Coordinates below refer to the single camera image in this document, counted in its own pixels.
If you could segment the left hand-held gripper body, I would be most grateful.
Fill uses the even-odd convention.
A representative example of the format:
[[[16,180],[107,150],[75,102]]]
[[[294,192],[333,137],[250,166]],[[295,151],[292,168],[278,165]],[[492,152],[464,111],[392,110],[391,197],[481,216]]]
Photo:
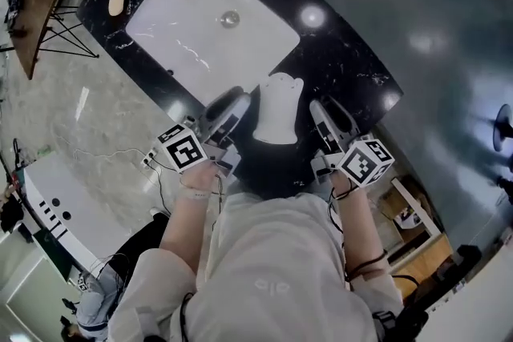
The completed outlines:
[[[185,118],[158,137],[163,153],[174,171],[182,173],[206,160],[214,162],[230,177],[241,160],[230,134],[241,120],[241,109],[232,107],[214,119],[201,115]]]

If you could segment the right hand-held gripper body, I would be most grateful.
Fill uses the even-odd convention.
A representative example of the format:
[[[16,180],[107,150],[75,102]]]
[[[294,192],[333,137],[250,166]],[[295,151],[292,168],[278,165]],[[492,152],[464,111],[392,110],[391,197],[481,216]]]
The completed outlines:
[[[366,187],[378,181],[394,163],[394,157],[372,134],[357,137],[348,148],[341,147],[341,138],[326,122],[317,124],[317,130],[325,143],[311,160],[317,184],[327,181],[334,171],[342,172],[356,187]]]

